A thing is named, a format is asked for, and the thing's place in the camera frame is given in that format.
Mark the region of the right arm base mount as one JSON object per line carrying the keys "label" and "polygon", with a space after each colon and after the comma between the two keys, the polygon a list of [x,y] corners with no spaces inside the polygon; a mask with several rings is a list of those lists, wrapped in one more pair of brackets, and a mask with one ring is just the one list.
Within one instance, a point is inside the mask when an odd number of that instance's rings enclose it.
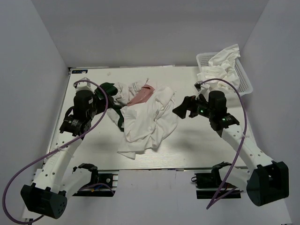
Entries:
{"label": "right arm base mount", "polygon": [[[196,186],[197,199],[211,199],[214,196],[215,191],[222,182],[219,175],[219,170],[223,167],[229,167],[230,165],[231,163],[222,162],[214,165],[210,172],[199,172],[191,178],[191,182],[195,183]],[[217,195],[217,198],[227,193],[229,194],[224,197],[225,199],[241,198],[241,192],[230,183],[225,183],[223,185],[221,191]]]}

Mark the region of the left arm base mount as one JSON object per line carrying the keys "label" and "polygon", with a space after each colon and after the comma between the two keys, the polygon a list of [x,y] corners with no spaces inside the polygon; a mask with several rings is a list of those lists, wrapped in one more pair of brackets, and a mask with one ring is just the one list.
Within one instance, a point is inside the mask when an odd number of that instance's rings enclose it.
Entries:
{"label": "left arm base mount", "polygon": [[90,178],[88,183],[83,185],[73,196],[88,196],[88,197],[113,197],[115,190],[113,190],[113,174],[100,173],[98,168],[93,164],[82,163],[73,168],[72,174],[79,172],[88,172]]}

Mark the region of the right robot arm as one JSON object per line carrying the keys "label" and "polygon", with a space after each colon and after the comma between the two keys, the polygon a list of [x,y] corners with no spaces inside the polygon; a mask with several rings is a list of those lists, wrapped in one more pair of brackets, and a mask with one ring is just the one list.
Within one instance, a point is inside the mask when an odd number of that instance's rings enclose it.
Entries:
{"label": "right robot arm", "polygon": [[203,95],[186,96],[183,102],[173,109],[173,113],[184,119],[201,115],[209,119],[211,128],[226,141],[246,164],[248,171],[236,168],[235,162],[222,162],[211,170],[212,183],[218,187],[209,206],[231,194],[220,191],[226,183],[246,192],[251,202],[262,206],[289,196],[289,169],[284,162],[276,162],[266,155],[248,137],[239,121],[227,112],[226,97],[221,91],[212,91],[208,99]]}

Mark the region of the white and green t-shirt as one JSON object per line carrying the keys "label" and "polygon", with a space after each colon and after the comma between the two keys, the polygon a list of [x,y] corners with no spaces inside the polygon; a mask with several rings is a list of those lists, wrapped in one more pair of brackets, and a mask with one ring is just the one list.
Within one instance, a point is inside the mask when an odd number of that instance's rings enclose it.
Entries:
{"label": "white and green t-shirt", "polygon": [[105,82],[100,87],[106,92],[108,100],[112,101],[112,106],[109,106],[106,114],[117,125],[121,132],[124,132],[124,117],[121,108],[125,106],[121,100],[121,87],[117,83]]}

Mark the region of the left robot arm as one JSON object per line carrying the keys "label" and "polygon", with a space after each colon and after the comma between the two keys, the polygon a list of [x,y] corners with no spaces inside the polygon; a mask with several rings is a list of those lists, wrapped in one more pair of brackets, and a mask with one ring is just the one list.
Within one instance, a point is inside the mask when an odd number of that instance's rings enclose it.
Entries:
{"label": "left robot arm", "polygon": [[60,127],[56,150],[48,156],[32,184],[21,189],[21,197],[28,211],[58,219],[70,197],[83,187],[98,184],[98,168],[93,164],[82,163],[74,167],[66,179],[63,177],[84,139],[83,134],[90,130],[94,116],[104,112],[105,104],[105,99],[99,99],[93,91],[76,92],[74,105],[67,110]]}

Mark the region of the pink t-shirt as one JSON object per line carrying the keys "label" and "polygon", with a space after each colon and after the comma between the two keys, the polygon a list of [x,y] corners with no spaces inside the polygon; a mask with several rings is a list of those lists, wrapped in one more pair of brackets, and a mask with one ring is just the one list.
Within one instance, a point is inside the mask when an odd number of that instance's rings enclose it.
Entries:
{"label": "pink t-shirt", "polygon": [[135,95],[135,97],[129,101],[127,106],[132,106],[140,103],[145,103],[152,96],[155,89],[150,85],[144,85],[141,87],[141,90]]}

